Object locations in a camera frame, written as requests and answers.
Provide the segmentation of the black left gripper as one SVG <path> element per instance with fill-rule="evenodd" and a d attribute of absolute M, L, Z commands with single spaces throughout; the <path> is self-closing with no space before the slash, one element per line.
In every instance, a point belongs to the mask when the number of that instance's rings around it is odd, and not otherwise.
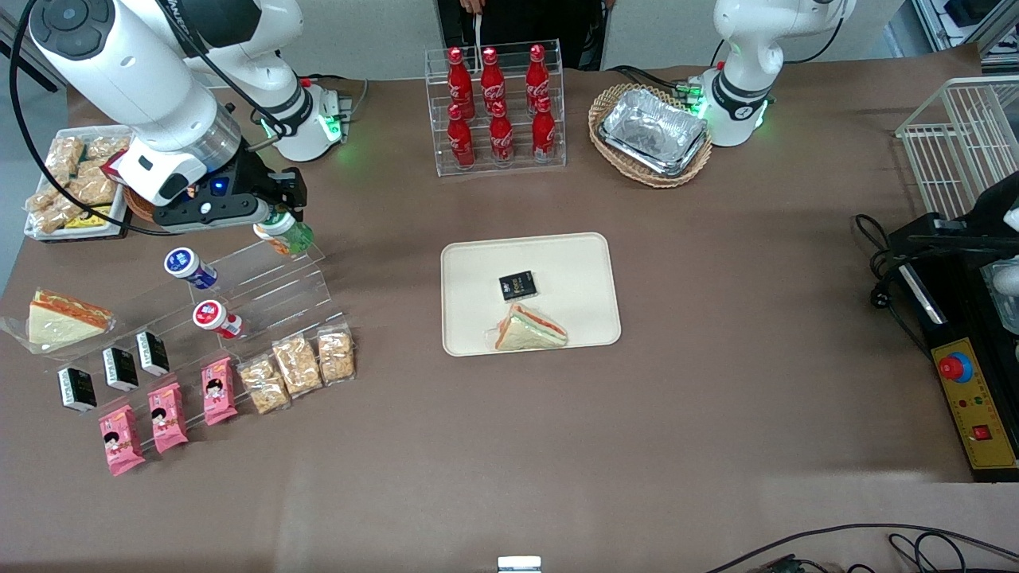
<path fill-rule="evenodd" d="M 911 233 L 908 242 L 920 244 L 915 258 L 953 256 L 966 251 L 959 244 L 968 238 L 979 246 L 1000 251 L 1005 257 L 1018 254 L 1017 232 L 1018 171 L 990 186 L 979 196 L 974 207 L 965 214 L 965 236 Z"/>

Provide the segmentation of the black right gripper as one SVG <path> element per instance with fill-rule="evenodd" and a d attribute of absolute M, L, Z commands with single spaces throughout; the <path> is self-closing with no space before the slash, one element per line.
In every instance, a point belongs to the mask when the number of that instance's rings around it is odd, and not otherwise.
<path fill-rule="evenodd" d="M 204 203 L 233 198 L 259 199 L 273 208 L 269 224 L 285 224 L 303 218 L 308 205 L 308 189 L 299 168 L 274 170 L 266 166 L 258 153 L 240 149 L 224 166 L 211 171 L 190 186 L 187 203 L 194 207 Z"/>

